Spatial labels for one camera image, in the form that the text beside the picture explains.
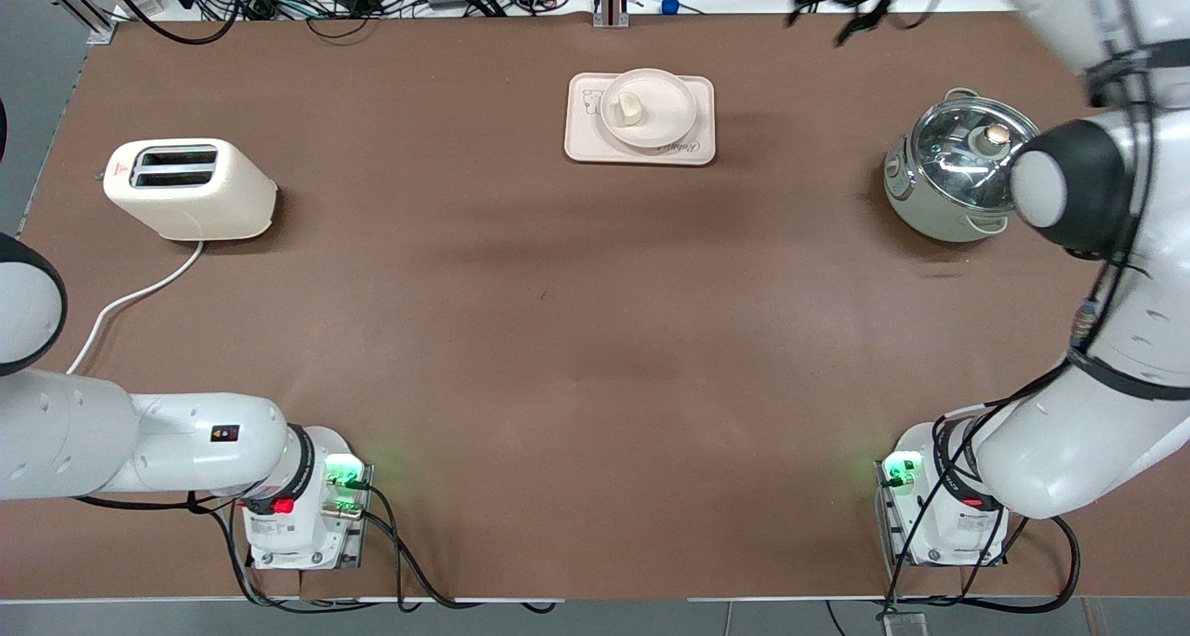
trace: gray floor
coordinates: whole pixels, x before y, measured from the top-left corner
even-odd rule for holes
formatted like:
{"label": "gray floor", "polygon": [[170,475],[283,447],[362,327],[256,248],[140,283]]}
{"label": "gray floor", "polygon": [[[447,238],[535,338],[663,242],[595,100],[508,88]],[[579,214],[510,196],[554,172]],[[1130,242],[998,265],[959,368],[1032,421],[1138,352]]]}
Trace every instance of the gray floor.
{"label": "gray floor", "polygon": [[[10,114],[10,149],[0,163],[0,231],[13,233],[33,192],[62,111],[87,48],[86,33],[50,0],[0,0],[0,98]],[[881,634],[876,606],[837,603],[848,636]],[[1046,616],[1004,616],[973,609],[927,610],[934,635],[990,636],[1163,636],[1190,634],[1190,601],[1102,599]],[[248,634],[322,636],[330,632],[450,634],[457,636],[683,635],[719,636],[726,604],[568,603],[549,616],[519,606],[484,606],[447,612],[427,606],[412,616],[384,606],[336,617],[288,616],[244,603],[102,603],[0,605],[2,636],[190,636]],[[738,636],[835,634],[821,601],[743,603],[732,610]]]}

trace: pot handle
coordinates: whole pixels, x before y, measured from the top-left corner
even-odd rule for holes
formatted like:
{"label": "pot handle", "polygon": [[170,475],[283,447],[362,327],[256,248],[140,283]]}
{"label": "pot handle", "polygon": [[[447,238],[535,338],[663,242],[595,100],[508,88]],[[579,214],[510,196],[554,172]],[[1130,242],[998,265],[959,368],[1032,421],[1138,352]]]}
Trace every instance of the pot handle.
{"label": "pot handle", "polygon": [[997,226],[995,226],[994,229],[989,230],[988,227],[983,227],[983,226],[979,226],[979,225],[975,224],[975,220],[971,219],[971,214],[970,213],[964,213],[963,214],[963,220],[966,222],[967,226],[970,226],[970,229],[973,229],[975,231],[977,231],[977,232],[979,232],[979,233],[982,233],[984,236],[996,236],[997,233],[1002,233],[1003,230],[1008,229],[1008,216],[1001,216],[1000,218],[996,218],[996,219],[1000,220],[1000,224]]}
{"label": "pot handle", "polygon": [[954,99],[956,96],[975,96],[975,98],[978,98],[979,93],[976,92],[976,91],[973,91],[973,89],[971,89],[971,88],[954,87],[954,88],[951,88],[951,89],[946,91],[946,96],[942,98],[942,101],[946,101],[947,99]]}

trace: brown table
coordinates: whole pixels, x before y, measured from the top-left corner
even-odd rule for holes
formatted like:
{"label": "brown table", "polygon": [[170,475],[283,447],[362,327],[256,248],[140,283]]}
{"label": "brown table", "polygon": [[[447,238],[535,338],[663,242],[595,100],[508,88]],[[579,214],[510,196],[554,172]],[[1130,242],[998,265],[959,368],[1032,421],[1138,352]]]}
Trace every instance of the brown table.
{"label": "brown table", "polygon": [[[393,21],[339,46],[246,23],[202,48],[121,26],[92,50],[26,230],[70,292],[39,366],[189,252],[104,198],[115,145],[226,138],[282,186],[276,225],[118,316],[89,374],[269,397],[339,430],[455,596],[879,594],[871,461],[1044,370],[1095,267],[1019,223],[931,242],[882,195],[884,151],[947,88],[1042,129],[1083,113],[1015,18],[835,50],[841,21]],[[570,77],[641,66],[714,81],[710,167],[565,158]],[[1081,592],[1190,594],[1188,470],[1180,454],[1071,517]],[[236,594],[208,518],[6,503],[0,530],[4,598]],[[1039,524],[976,590],[1053,593],[1064,556]],[[392,594],[389,563],[376,537],[362,570],[269,588]],[[960,576],[915,569],[902,590]]]}

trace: white tray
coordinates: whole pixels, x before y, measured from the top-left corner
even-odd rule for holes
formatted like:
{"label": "white tray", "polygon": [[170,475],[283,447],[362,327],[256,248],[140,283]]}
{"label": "white tray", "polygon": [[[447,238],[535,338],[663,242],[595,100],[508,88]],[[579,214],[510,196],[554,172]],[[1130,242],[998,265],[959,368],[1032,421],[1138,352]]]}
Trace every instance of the white tray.
{"label": "white tray", "polygon": [[702,167],[715,158],[715,88],[707,79],[678,76],[699,102],[699,118],[677,143],[633,148],[607,131],[600,118],[603,89],[619,74],[578,74],[570,80],[566,101],[566,155],[576,162],[613,164],[678,164]]}

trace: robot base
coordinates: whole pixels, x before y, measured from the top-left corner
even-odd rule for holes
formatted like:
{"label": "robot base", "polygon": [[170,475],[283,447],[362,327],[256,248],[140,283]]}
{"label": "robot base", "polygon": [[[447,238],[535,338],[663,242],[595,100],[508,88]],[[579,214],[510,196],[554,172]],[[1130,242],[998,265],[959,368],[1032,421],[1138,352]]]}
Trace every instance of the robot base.
{"label": "robot base", "polygon": [[[877,517],[885,554],[896,563],[904,550],[904,538],[917,518],[922,518],[913,535],[904,563],[914,566],[975,566],[979,553],[988,547],[988,559],[1000,556],[1004,535],[1008,531],[1008,513],[1000,526],[991,531],[996,513],[967,506],[940,488],[929,509],[921,505],[938,484],[934,468],[934,441],[932,424],[919,424],[909,429],[897,442],[896,450],[876,463]],[[894,478],[906,481],[898,487],[885,487]]]}
{"label": "robot base", "polygon": [[[336,484],[343,472],[349,480],[367,482],[371,467],[351,455],[339,434],[307,426],[314,444],[311,480],[288,513],[256,515],[245,511],[245,531],[256,568],[320,570],[358,568],[363,542],[361,513],[368,507],[368,491]],[[344,462],[353,467],[344,469]]]}

